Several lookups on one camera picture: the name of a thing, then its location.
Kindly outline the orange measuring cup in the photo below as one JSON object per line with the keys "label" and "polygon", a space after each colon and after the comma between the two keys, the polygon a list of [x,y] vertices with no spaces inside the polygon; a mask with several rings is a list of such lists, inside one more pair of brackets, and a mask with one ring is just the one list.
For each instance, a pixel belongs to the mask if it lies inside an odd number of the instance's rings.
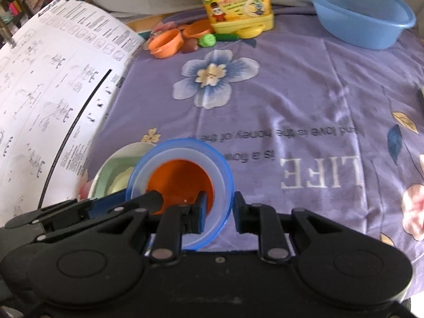
{"label": "orange measuring cup", "polygon": [[151,55],[158,59],[165,59],[175,55],[184,44],[181,31],[170,29],[156,36],[148,45]]}
{"label": "orange measuring cup", "polygon": [[200,39],[206,34],[213,34],[214,29],[211,26],[209,19],[201,19],[189,24],[183,29],[183,36],[186,39],[196,38]]}

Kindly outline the small orange bowl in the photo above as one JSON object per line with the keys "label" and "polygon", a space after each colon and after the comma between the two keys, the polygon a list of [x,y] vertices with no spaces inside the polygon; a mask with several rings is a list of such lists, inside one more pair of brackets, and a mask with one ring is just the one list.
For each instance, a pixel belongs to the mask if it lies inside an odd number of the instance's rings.
{"label": "small orange bowl", "polygon": [[150,176],[146,192],[157,191],[162,196],[162,206],[156,215],[174,205],[192,205],[200,191],[207,197],[207,213],[213,206],[213,184],[202,167],[185,159],[175,159],[160,165]]}

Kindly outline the cream flower-shaped plate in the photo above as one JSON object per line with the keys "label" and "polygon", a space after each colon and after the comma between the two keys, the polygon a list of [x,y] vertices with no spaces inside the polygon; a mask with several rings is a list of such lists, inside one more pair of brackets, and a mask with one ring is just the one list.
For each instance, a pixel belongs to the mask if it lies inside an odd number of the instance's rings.
{"label": "cream flower-shaped plate", "polygon": [[119,173],[113,180],[111,186],[109,187],[109,193],[113,194],[115,192],[121,191],[127,188],[129,178],[134,168],[129,167],[125,171]]}

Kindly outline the purple floral tablecloth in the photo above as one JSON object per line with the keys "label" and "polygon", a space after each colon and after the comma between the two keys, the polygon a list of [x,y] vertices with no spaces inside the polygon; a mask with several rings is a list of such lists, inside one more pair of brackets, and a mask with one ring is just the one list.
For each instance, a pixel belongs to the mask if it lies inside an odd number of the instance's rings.
{"label": "purple floral tablecloth", "polygon": [[272,30],[134,61],[86,172],[133,142],[193,138],[220,152],[247,202],[305,207],[389,243],[423,291],[423,43],[385,50],[331,36],[310,9],[281,8]]}

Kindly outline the orange measuring cup front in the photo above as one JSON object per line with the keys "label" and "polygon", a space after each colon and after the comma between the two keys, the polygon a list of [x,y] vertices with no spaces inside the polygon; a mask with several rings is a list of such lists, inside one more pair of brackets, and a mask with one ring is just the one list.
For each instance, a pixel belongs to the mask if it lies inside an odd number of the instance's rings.
{"label": "orange measuring cup front", "polygon": [[165,59],[175,55],[184,44],[181,31],[170,29],[156,36],[148,45],[151,55],[158,59]]}

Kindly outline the brown toy ball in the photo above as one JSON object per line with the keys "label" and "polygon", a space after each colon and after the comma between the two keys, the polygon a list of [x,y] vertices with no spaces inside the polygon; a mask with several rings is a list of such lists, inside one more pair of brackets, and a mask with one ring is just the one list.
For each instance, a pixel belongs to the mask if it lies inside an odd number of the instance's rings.
{"label": "brown toy ball", "polygon": [[181,47],[182,53],[192,53],[199,49],[198,39],[188,38],[185,39],[183,46]]}

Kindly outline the green toy cucumber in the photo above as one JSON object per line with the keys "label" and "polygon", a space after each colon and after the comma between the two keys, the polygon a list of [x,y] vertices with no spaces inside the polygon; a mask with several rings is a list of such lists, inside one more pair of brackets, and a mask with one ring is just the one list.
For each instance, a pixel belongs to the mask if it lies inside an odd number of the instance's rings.
{"label": "green toy cucumber", "polygon": [[216,38],[217,42],[236,42],[237,40],[240,40],[240,37],[237,34],[214,34],[214,37]]}

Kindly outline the white printed instruction sheet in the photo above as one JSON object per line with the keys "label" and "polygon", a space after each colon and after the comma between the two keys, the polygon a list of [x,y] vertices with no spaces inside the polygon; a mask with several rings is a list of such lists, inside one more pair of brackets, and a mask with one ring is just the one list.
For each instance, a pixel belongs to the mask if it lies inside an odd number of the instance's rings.
{"label": "white printed instruction sheet", "polygon": [[1,48],[1,221],[77,197],[91,143],[143,38],[53,0]]}

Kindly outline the yellow toy lemon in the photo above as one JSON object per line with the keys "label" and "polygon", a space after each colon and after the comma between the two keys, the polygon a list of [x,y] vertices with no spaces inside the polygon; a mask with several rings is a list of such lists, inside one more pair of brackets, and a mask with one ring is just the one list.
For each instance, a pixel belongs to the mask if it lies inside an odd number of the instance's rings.
{"label": "yellow toy lemon", "polygon": [[255,37],[258,37],[263,32],[263,30],[263,25],[257,25],[239,29],[236,34],[239,36],[240,39],[253,39]]}

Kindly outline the green toy ball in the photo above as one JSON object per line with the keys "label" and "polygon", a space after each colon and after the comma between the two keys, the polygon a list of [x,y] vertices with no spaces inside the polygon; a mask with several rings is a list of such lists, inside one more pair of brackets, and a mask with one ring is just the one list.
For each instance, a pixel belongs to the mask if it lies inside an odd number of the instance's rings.
{"label": "green toy ball", "polygon": [[213,47],[216,44],[216,36],[214,34],[204,34],[198,39],[200,47]]}

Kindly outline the large blue plastic basin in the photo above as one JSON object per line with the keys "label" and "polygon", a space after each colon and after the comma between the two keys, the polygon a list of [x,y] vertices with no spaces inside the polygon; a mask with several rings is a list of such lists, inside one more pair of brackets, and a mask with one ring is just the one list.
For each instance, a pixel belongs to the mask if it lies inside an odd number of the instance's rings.
{"label": "large blue plastic basin", "polygon": [[311,0],[321,25],[336,38],[369,50],[384,50],[415,26],[403,0]]}

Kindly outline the orange measuring cup rear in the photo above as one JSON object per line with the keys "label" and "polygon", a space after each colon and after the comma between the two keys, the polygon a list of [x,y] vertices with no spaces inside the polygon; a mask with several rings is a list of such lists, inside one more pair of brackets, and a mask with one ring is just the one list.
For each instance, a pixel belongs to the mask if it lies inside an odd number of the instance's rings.
{"label": "orange measuring cup rear", "polygon": [[214,29],[211,26],[209,19],[201,19],[189,24],[183,29],[183,36],[186,39],[196,38],[200,39],[206,34],[213,34]]}

